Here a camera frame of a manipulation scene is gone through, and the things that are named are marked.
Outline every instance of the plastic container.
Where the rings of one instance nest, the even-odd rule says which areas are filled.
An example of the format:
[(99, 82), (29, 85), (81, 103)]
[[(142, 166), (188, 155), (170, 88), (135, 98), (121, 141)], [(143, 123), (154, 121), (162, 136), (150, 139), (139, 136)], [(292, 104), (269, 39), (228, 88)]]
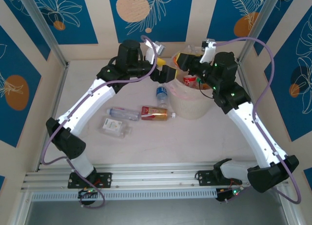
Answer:
[(163, 85), (159, 85), (156, 89), (157, 106), (163, 109), (168, 107), (167, 89)]
[(139, 121), (140, 120), (140, 112), (134, 111), (134, 110), (129, 110), (125, 108), (120, 108), (120, 107), (113, 107), (111, 109), (107, 109), (107, 114), (114, 118), (119, 118), (119, 119), (128, 119), (128, 120), (133, 120), (133, 121)]
[(101, 133), (117, 138), (124, 138), (126, 135), (130, 135), (132, 131), (126, 121), (112, 119), (111, 117), (104, 117), (99, 129)]
[[(212, 99), (203, 96), (196, 88), (191, 88), (183, 83), (183, 73), (168, 85), (170, 105), (174, 112), (185, 119), (198, 119), (204, 116), (214, 104)], [(212, 97), (212, 89), (202, 90)]]
[(148, 107), (143, 106), (141, 112), (142, 120), (151, 120), (151, 121), (167, 121), (169, 117), (173, 119), (176, 117), (176, 113), (168, 112), (167, 109), (162, 109), (158, 107)]

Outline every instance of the clear plastic bottle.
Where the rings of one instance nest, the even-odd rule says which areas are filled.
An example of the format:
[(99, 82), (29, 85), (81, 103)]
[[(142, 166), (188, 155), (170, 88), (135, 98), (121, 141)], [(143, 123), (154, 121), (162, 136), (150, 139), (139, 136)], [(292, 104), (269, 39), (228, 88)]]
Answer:
[(114, 118), (120, 118), (120, 119), (129, 119), (133, 121), (139, 121), (140, 120), (140, 112), (129, 110), (125, 108), (120, 107), (113, 107), (111, 109), (107, 109), (107, 114)]
[(159, 85), (156, 90), (157, 106), (166, 109), (168, 106), (168, 94), (163, 85)]
[(130, 135), (131, 131), (132, 128), (125, 121), (111, 119), (110, 117), (104, 117), (100, 126), (100, 132), (118, 138), (124, 138), (125, 135)]

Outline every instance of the plastic bottle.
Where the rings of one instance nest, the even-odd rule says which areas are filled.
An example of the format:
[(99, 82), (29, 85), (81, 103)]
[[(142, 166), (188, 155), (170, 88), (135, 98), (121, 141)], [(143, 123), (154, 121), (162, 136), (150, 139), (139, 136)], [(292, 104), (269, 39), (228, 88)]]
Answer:
[(176, 117), (176, 113), (168, 112), (167, 109), (162, 109), (158, 107), (148, 107), (143, 106), (141, 112), (142, 120), (151, 120), (151, 121), (167, 121), (169, 117), (173, 119)]
[(125, 108), (120, 107), (113, 107), (111, 109), (107, 109), (107, 114), (114, 118), (120, 118), (120, 119), (129, 119), (133, 121), (139, 121), (140, 120), (140, 112), (129, 110)]
[(118, 138), (124, 138), (125, 135), (131, 134), (131, 131), (132, 128), (128, 126), (126, 121), (111, 119), (110, 117), (104, 117), (100, 126), (100, 132)]
[(167, 90), (163, 85), (159, 85), (156, 90), (157, 106), (166, 109), (168, 106)]

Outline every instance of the yellow object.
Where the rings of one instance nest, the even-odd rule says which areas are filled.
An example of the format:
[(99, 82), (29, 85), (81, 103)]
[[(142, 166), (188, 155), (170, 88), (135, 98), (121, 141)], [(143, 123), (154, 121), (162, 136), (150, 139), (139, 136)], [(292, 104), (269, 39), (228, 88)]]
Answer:
[(162, 58), (157, 58), (157, 65), (158, 66), (163, 66), (166, 64), (166, 61)]

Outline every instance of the water bottle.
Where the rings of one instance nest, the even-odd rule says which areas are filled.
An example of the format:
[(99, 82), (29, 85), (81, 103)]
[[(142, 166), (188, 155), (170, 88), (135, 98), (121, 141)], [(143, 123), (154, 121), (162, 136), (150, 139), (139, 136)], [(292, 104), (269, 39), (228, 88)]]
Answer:
[(158, 107), (166, 109), (168, 106), (168, 95), (166, 88), (161, 84), (156, 90), (156, 98)]
[(107, 114), (115, 118), (128, 119), (133, 121), (139, 121), (141, 115), (138, 111), (124, 109), (120, 107), (113, 107), (111, 109), (108, 109)]

